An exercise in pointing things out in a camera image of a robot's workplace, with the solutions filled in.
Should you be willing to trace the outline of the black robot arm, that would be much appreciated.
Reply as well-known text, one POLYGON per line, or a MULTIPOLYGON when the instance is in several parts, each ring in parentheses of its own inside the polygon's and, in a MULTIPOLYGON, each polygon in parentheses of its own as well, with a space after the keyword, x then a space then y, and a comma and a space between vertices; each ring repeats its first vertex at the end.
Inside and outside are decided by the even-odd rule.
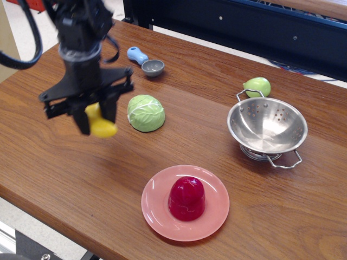
POLYGON ((66 72, 63 78, 40 94, 48 118, 62 114, 73 117, 80 132, 91 133, 86 108, 97 103, 102 119, 115 122, 117 101, 133 90, 132 68, 101 68, 102 41, 116 41, 108 35, 113 14, 102 1, 43 2, 58 30, 59 55, 66 72))

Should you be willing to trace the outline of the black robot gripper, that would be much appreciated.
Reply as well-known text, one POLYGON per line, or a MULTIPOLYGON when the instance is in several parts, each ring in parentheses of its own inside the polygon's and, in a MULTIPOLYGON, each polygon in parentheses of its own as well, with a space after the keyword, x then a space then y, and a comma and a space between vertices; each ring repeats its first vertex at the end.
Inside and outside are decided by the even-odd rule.
POLYGON ((90 135, 84 106, 98 102, 102 117, 115 123, 119 97, 133 90, 133 69, 102 68, 100 44, 85 52, 69 50, 60 45, 58 51, 66 72, 57 84, 39 95, 47 118, 69 114, 80 132, 90 135))

